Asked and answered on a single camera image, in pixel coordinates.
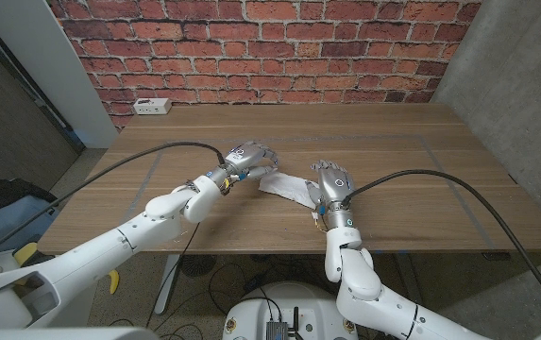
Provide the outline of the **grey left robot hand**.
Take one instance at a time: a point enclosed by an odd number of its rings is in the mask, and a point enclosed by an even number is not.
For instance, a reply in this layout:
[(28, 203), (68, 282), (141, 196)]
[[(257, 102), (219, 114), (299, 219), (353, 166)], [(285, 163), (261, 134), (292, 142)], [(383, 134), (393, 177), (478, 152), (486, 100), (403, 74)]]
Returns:
[(231, 149), (224, 163), (212, 169), (207, 177), (221, 186), (226, 179), (260, 179), (278, 169), (277, 153), (265, 144), (245, 142)]

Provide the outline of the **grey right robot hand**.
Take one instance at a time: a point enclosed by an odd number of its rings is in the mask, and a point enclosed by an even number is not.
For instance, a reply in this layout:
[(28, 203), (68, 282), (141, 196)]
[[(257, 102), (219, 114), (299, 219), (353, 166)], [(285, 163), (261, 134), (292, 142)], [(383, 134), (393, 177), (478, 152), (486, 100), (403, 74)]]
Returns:
[(333, 161), (320, 160), (311, 165), (318, 175), (317, 185), (307, 181), (309, 197), (318, 211), (323, 210), (328, 230), (353, 228), (353, 213), (345, 200), (354, 190), (353, 177)]

